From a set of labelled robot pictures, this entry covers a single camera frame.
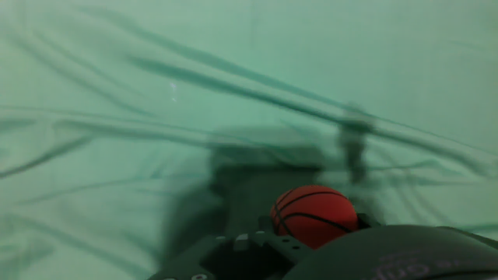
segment basketball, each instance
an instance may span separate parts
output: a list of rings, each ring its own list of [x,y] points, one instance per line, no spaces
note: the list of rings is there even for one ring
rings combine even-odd
[[[292,236],[311,249],[358,230],[348,198],[324,186],[304,186],[282,194],[270,212],[275,233]]]

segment black plastic part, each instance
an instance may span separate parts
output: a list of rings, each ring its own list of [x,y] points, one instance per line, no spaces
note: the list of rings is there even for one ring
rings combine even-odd
[[[283,280],[485,279],[498,275],[497,245],[455,229],[382,226],[326,244]]]
[[[367,215],[358,216],[362,229],[378,225]],[[260,217],[258,225],[256,233],[235,239],[202,239],[149,280],[191,280],[195,275],[209,280],[278,280],[314,252],[291,236],[276,236],[268,216]]]

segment screw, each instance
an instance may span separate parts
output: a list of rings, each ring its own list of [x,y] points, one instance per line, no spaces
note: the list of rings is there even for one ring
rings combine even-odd
[[[208,275],[194,275],[192,276],[191,280],[206,280],[208,278]]]

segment green fabric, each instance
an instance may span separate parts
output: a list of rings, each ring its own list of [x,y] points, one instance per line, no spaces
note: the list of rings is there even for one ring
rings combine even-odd
[[[0,278],[144,279],[303,184],[388,224],[498,238],[497,13],[1,0]],[[375,127],[356,187],[337,145],[349,104]]]

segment green sheet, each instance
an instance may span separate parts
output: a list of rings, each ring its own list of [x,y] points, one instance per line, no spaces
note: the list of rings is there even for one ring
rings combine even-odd
[[[498,2],[0,1],[0,278],[145,279],[324,184],[498,238]],[[340,124],[374,123],[349,183]]]

